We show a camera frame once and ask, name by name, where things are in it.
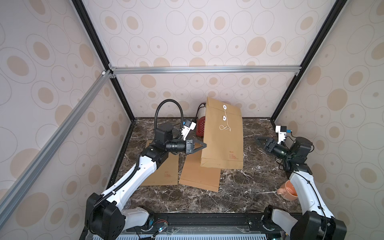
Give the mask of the brown file envelope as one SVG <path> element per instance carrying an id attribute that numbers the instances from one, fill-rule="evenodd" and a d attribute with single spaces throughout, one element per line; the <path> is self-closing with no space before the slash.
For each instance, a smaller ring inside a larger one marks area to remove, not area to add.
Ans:
<path id="1" fill-rule="evenodd" d="M 169 154 L 165 162 L 141 184 L 141 187 L 174 186 L 179 182 L 178 176 L 179 154 Z"/>
<path id="2" fill-rule="evenodd" d="M 207 98 L 201 166 L 241 170 L 244 166 L 244 132 L 239 108 Z"/>
<path id="3" fill-rule="evenodd" d="M 179 179 L 179 184 L 218 192 L 221 169 L 201 166 L 202 151 L 187 155 Z"/>

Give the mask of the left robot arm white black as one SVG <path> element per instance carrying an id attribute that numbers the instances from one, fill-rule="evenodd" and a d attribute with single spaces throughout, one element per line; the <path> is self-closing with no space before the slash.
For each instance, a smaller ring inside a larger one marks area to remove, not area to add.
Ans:
<path id="1" fill-rule="evenodd" d="M 114 185 L 98 195 L 87 199 L 85 226 L 104 240 L 115 240 L 122 231 L 149 224 L 150 213 L 140 207 L 126 210 L 124 207 L 138 187 L 169 157 L 169 154 L 194 154 L 206 144 L 187 136 L 196 123 L 181 122 L 181 136 L 174 138 L 173 125 L 161 124 L 155 130 L 154 140 L 139 154 L 134 166 Z"/>

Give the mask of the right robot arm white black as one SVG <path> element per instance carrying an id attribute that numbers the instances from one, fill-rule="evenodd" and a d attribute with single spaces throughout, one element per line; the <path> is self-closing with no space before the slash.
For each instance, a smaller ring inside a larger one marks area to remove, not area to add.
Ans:
<path id="1" fill-rule="evenodd" d="M 346 224 L 334 217 L 317 190 L 311 169 L 306 164 L 313 144 L 306 138 L 297 137 L 290 148 L 273 138 L 256 137 L 257 144 L 265 152 L 282 161 L 283 171 L 292 183 L 303 215 L 296 219 L 287 211 L 269 205 L 262 217 L 264 229 L 281 228 L 291 240 L 343 240 Z"/>

